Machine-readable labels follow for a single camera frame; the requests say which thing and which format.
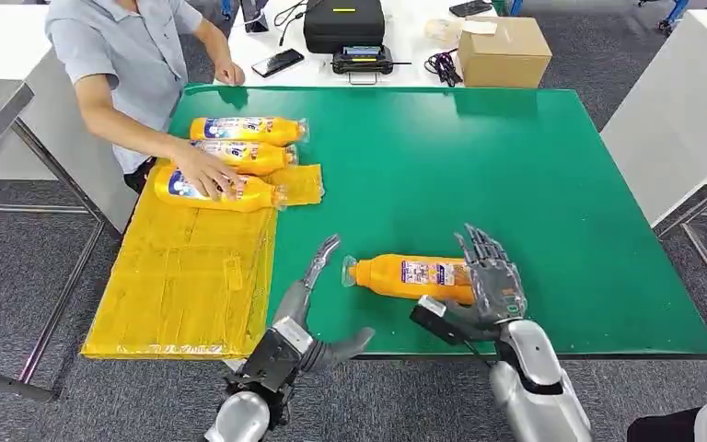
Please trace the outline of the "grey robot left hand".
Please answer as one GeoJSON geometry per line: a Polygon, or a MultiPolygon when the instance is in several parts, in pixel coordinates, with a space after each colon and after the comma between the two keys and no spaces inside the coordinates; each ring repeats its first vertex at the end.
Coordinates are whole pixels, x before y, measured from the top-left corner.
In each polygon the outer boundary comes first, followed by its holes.
{"type": "Polygon", "coordinates": [[[360,355],[375,336],[370,327],[364,327],[354,336],[329,343],[316,339],[307,326],[310,295],[331,254],[339,247],[340,237],[333,234],[325,238],[313,255],[301,279],[294,281],[285,291],[273,315],[272,326],[289,330],[289,338],[299,344],[299,370],[303,373],[319,372],[360,355]]]}

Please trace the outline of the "person's right hand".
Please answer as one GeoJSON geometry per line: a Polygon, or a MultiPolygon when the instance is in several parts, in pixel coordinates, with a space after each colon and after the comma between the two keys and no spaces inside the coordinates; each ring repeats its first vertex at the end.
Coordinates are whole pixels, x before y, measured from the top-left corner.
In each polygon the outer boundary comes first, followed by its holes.
{"type": "Polygon", "coordinates": [[[168,157],[189,183],[212,200],[236,199],[244,180],[225,162],[190,143],[181,143],[168,157]]]}

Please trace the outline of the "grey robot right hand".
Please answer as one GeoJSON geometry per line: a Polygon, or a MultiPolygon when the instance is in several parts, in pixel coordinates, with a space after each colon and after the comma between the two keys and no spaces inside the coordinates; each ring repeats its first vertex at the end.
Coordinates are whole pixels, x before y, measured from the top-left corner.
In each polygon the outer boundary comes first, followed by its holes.
{"type": "Polygon", "coordinates": [[[482,229],[465,225],[455,238],[467,265],[473,301],[461,306],[448,301],[452,322],[473,341],[491,341],[509,321],[525,317],[527,301],[517,266],[502,244],[482,229]]]}

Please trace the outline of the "person's left hand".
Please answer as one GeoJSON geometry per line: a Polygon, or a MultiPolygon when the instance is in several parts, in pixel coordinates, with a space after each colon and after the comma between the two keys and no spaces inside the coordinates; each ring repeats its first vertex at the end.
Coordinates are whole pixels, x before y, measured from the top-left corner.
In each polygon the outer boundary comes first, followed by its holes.
{"type": "Polygon", "coordinates": [[[230,58],[214,61],[214,80],[228,86],[242,86],[245,74],[241,67],[230,58]]]}

